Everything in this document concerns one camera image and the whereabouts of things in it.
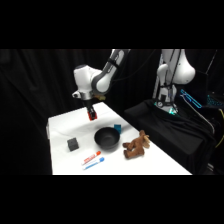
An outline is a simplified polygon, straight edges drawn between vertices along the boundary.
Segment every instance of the black bowl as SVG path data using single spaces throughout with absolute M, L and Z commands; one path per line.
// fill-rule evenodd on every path
M 95 142 L 102 149 L 112 149 L 114 148 L 119 140 L 120 134 L 114 128 L 102 128 L 95 134 Z

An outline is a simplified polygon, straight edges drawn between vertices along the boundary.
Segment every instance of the white table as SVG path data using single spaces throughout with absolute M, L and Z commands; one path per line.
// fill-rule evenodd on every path
M 137 138 L 139 132 L 104 103 L 94 108 L 98 119 L 91 122 L 85 108 L 49 118 L 53 175 L 191 175 L 152 142 L 145 156 L 127 160 L 122 144 Z M 114 124 L 122 125 L 120 142 L 112 150 L 101 150 L 94 135 Z M 77 139 L 80 148 L 70 152 L 67 140 L 72 138 Z M 102 152 L 98 158 L 104 157 L 105 161 L 83 170 L 81 162 L 98 151 Z

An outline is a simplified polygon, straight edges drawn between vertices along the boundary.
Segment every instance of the orange object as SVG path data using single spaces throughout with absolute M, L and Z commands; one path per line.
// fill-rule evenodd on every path
M 85 159 L 83 162 L 82 162 L 82 165 L 85 165 L 86 163 L 90 162 L 91 160 L 95 159 L 97 156 L 99 156 L 101 154 L 101 152 L 97 152 L 96 154 L 90 156 L 89 158 Z

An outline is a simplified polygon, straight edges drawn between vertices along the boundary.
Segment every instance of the black background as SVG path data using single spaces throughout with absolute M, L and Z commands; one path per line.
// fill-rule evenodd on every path
M 137 70 L 152 50 L 133 49 L 122 77 Z M 190 64 L 202 72 L 215 53 L 216 49 L 186 49 Z M 111 49 L 0 49 L 0 174 L 52 174 L 48 118 L 82 107 L 71 96 L 77 90 L 74 68 L 87 64 L 103 69 L 110 54 Z M 160 55 L 158 49 L 135 77 L 118 82 L 105 103 L 123 116 L 124 110 L 151 99 Z M 220 94 L 224 93 L 223 61 L 224 51 L 218 49 L 208 71 L 209 90 Z

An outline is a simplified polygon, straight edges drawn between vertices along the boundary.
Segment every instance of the plush toy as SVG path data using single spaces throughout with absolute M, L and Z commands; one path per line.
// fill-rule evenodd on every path
M 124 150 L 124 155 L 127 159 L 130 159 L 135 156 L 145 155 L 145 148 L 149 148 L 150 141 L 149 136 L 145 134 L 145 131 L 140 131 L 140 137 L 133 140 L 131 143 L 124 143 L 123 147 L 127 148 Z

